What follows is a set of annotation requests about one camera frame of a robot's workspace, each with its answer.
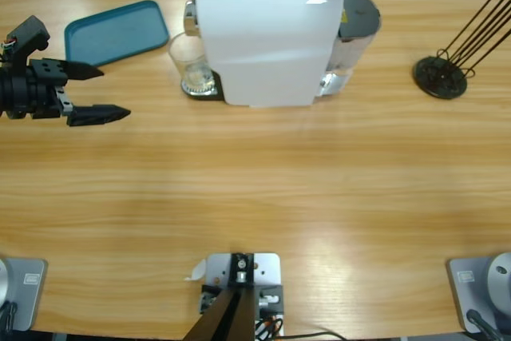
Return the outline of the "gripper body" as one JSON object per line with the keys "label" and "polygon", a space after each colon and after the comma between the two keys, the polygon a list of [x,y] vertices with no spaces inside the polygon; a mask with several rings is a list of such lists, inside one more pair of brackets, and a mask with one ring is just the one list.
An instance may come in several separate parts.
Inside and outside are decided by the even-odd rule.
{"label": "gripper body", "polygon": [[56,59],[31,59],[26,66],[3,63],[1,113],[11,120],[71,115],[73,104],[64,91],[71,78],[68,67],[68,62]]}

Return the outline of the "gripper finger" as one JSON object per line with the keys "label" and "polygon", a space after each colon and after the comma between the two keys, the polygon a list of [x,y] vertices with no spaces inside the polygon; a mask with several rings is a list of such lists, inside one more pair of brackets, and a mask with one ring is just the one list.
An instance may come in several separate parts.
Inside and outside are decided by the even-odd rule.
{"label": "gripper finger", "polygon": [[59,61],[59,66],[70,80],[84,81],[104,75],[96,66],[84,62]]}
{"label": "gripper finger", "polygon": [[70,127],[104,125],[127,117],[131,111],[118,105],[75,106],[67,117]]}

